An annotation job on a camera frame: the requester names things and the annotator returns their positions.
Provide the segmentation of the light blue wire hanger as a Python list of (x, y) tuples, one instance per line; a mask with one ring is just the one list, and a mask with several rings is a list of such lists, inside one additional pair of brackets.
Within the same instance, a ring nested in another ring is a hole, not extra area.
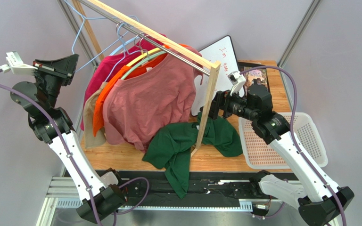
[(85, 62), (78, 66), (75, 71), (79, 72), (87, 66), (92, 66), (92, 68), (96, 70), (104, 57), (109, 56), (121, 45), (117, 33), (115, 32), (112, 35), (113, 42), (105, 48), (102, 48), (91, 26), (91, 21), (102, 21), (106, 18), (87, 16), (83, 4), (78, 0), (59, 0), (58, 3), (61, 5), (64, 15), (75, 34), (70, 48), (71, 53), (75, 54), (75, 47), (80, 46), (87, 57)]

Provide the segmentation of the green t-shirt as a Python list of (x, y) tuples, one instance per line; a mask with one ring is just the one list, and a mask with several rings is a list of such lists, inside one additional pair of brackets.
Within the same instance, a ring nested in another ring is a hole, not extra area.
[[(168, 183), (181, 199), (189, 189), (191, 148), (196, 143), (200, 121), (199, 114), (197, 122), (164, 126), (153, 137), (142, 158), (157, 169), (165, 169)], [(237, 157), (243, 153), (238, 132), (223, 118), (207, 120), (202, 143), (214, 146), (224, 157)]]

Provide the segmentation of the mint green hanger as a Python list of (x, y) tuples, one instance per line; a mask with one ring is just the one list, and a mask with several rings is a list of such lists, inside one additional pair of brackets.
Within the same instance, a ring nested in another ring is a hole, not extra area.
[[(129, 57), (132, 57), (132, 60), (135, 59), (136, 57), (140, 56), (142, 54), (142, 51), (148, 51), (146, 48), (144, 48), (142, 46), (143, 42), (144, 41), (142, 41), (142, 38), (140, 38), (138, 40), (138, 42), (136, 42), (136, 44), (135, 44), (135, 46), (138, 48), (138, 50), (131, 52), (130, 55), (128, 55)], [(157, 57), (160, 58), (162, 55), (166, 56), (167, 53), (160, 49), (158, 52), (150, 54), (149, 56), (143, 58), (141, 61), (137, 62), (135, 65), (133, 65), (131, 67), (127, 67), (126, 66), (127, 64), (126, 64), (118, 71), (118, 73), (114, 76), (114, 78), (116, 80), (119, 80), (119, 79), (124, 80), (137, 67), (139, 67), (141, 65), (145, 65), (145, 64), (150, 64), (149, 61), (153, 61), (155, 63), (155, 65), (157, 65), (157, 62), (160, 62), (161, 59), (159, 61), (157, 61), (157, 60), (155, 60), (155, 58), (157, 58)]]

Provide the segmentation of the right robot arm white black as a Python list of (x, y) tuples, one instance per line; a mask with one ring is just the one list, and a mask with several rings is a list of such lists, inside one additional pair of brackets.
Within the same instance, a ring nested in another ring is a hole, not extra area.
[(324, 226), (336, 217), (347, 224), (345, 210), (354, 198), (347, 186), (339, 186), (311, 158), (293, 130), (293, 121), (273, 110), (272, 95), (263, 85), (248, 88), (247, 97), (230, 90), (218, 91), (200, 108), (203, 118), (215, 120), (235, 115), (251, 121), (255, 134), (288, 164), (300, 186), (262, 170), (250, 179), (259, 195), (270, 195), (298, 210), (307, 225)]

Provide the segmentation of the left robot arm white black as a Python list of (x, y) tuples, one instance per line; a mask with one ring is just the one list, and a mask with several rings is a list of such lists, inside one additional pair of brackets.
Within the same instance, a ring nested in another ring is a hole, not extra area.
[(78, 54), (56, 60), (36, 59), (25, 64), (15, 51), (6, 61), (12, 73), (33, 76), (35, 82), (22, 81), (13, 86), (11, 99), (28, 113), (28, 124), (35, 136), (46, 143), (64, 164), (75, 183), (79, 199), (78, 215), (98, 223), (126, 203), (118, 187), (120, 178), (113, 169), (99, 176), (87, 160), (66, 111), (56, 107), (62, 86), (71, 84)]

